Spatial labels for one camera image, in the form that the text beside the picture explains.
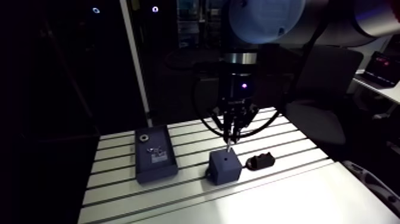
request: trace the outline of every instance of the blue tray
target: blue tray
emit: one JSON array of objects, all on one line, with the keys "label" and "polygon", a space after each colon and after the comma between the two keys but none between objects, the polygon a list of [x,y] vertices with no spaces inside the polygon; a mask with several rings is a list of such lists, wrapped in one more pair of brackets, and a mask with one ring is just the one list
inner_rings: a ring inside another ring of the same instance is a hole
[{"label": "blue tray", "polygon": [[136,179],[139,183],[155,181],[178,173],[175,153],[166,126],[137,130],[135,151]]}]

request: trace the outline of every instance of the blue light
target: blue light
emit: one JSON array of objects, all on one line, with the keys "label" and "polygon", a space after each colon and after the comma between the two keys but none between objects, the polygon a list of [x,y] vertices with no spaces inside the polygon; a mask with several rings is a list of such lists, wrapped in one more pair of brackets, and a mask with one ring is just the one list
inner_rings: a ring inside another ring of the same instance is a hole
[{"label": "blue light", "polygon": [[92,11],[93,11],[94,13],[96,13],[96,14],[99,14],[99,13],[100,13],[100,10],[99,10],[98,8],[92,8]]}]

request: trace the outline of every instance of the laptop screen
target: laptop screen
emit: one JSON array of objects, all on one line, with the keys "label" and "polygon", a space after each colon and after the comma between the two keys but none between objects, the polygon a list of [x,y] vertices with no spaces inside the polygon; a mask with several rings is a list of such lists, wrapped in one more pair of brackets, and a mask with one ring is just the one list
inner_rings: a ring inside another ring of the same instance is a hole
[{"label": "laptop screen", "polygon": [[385,86],[394,86],[400,80],[400,61],[375,52],[365,69],[365,75],[379,79]]}]

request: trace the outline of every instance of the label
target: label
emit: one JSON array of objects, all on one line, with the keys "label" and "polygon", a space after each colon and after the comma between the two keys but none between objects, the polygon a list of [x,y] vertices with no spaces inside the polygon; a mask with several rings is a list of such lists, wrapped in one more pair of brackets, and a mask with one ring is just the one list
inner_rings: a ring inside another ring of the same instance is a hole
[{"label": "label", "polygon": [[161,161],[166,161],[168,159],[167,152],[156,150],[156,152],[151,154],[151,163],[158,163]]}]

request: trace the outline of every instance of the table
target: table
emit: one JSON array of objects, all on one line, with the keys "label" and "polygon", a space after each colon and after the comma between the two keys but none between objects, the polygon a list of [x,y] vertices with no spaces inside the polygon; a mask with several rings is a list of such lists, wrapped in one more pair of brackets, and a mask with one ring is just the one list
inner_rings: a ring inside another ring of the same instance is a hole
[{"label": "table", "polygon": [[353,78],[354,82],[376,92],[379,95],[386,97],[387,99],[393,101],[395,104],[400,104],[400,82],[393,88],[379,88],[376,84],[368,82],[365,79],[360,79],[358,74],[363,74],[364,70],[357,70],[356,76]]},{"label": "table", "polygon": [[[274,108],[260,110],[243,131],[274,113]],[[199,120],[168,125],[168,131],[179,172],[144,185],[135,181],[135,132],[101,137],[79,223],[400,223],[283,116],[233,146],[242,164],[271,152],[275,165],[243,169],[237,182],[219,186],[204,173],[209,152],[225,147],[224,141]]]}]

